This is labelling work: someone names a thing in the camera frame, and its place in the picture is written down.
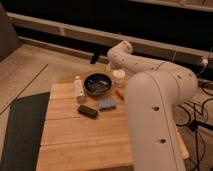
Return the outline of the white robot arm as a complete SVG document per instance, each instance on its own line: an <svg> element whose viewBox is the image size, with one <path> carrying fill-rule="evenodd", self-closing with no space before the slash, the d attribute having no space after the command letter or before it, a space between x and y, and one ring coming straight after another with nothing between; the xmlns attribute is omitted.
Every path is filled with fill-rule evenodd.
<svg viewBox="0 0 213 171"><path fill-rule="evenodd" d="M132 51L132 45L122 41L107 57L132 73L124 102L134 171L186 171L172 109L194 96L197 76L186 67Z"/></svg>

